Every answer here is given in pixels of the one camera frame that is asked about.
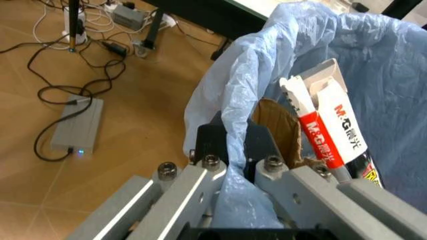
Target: white cable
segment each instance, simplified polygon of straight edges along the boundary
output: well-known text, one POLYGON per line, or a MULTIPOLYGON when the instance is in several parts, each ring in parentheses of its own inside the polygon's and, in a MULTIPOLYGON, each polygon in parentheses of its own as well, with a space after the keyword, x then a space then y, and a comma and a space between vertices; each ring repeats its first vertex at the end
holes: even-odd
MULTIPOLYGON (((89 31, 89 32, 95 32, 95 33, 107 33, 107 32, 110 32, 110 31, 112 31, 114 29, 115 25, 113 23, 113 19, 108 15, 108 13, 104 10, 103 7, 98 6, 98 5, 92 5, 92 4, 86 4, 86 5, 88 7, 91 7, 91 8, 94 8, 94 9, 98 9, 98 11, 99 11, 98 18, 86 19, 90 24, 93 24, 93 25, 96 25, 96 26, 110 26, 111 25, 111 27, 109 27, 107 29, 99 29, 99 30, 98 29, 86 28, 87 31, 89 31), (108 19, 108 23, 98 23, 98 22, 95 22, 95 20, 99 20, 102 17, 108 19)), ((93 13, 93 12, 86 12, 86 14, 96 15, 96 13, 93 13)))
POLYGON ((91 23, 93 25, 96 25, 96 26, 109 26, 109 25, 111 25, 113 23, 113 20, 110 17, 102 14, 101 9, 98 9, 98 11, 99 11, 98 14, 96 14, 94 12, 87 11, 86 14, 88 14, 88 15, 97 15, 98 17, 96 17, 94 19, 86 19, 86 21, 88 21, 89 23, 91 23), (99 20, 102 17, 108 19, 108 22, 107 23, 98 23, 98 22, 95 22, 96 20, 99 20))
MULTIPOLYGON (((85 14, 96 15, 94 12, 89 12, 89 11, 85 12, 85 14)), ((94 18, 94 19, 88 19, 88 18, 86 18, 86 20, 88 22, 96 21, 96 20, 99 20, 99 19, 101 19, 101 10, 99 10, 99 9, 98 9, 98 17, 97 18, 94 18)))
MULTIPOLYGON (((46 17, 47 13, 47 8, 48 6, 45 4, 44 5, 44 11, 43 11, 43 15, 35 22, 34 26, 32 27, 32 36, 35 38, 35 40, 39 43, 43 43, 42 40, 40 40, 37 37, 36 31, 37 31, 37 26, 42 22, 42 20, 46 17)), ((64 46, 64 47, 55 47, 55 46, 49 46, 49 48, 51 49, 55 49, 55 50, 67 50, 69 47, 68 46, 64 46)))

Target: bolt head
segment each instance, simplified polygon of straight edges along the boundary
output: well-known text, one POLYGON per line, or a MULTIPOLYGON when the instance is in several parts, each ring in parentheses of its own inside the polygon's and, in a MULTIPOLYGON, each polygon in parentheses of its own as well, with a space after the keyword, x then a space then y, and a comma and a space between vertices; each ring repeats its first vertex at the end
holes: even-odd
POLYGON ((283 167, 283 160, 281 157, 276 155, 268 156, 264 161, 264 168, 267 172, 274 173, 278 172, 283 167))
POLYGON ((208 171, 216 171, 220 168, 220 158, 213 154, 206 155, 201 160, 201 167, 208 171))
POLYGON ((158 179, 162 181, 173 180, 177 176, 177 165, 167 161, 160 164, 157 168, 158 179))

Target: plastic bag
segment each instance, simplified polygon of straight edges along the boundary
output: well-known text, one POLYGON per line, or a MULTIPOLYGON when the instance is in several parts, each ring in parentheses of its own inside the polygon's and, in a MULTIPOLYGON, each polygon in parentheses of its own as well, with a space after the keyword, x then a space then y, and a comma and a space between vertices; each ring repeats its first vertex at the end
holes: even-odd
MULTIPOLYGON (((427 212, 427 31, 382 15, 336 15, 312 2, 277 6, 260 32, 238 38, 195 89, 186 109, 183 150, 217 111, 227 131, 230 166, 212 225, 275 228, 271 202, 242 177, 247 119, 258 100, 291 109, 280 77, 336 58, 357 122, 385 188, 427 212)), ((312 153, 302 141, 303 155, 312 153)))

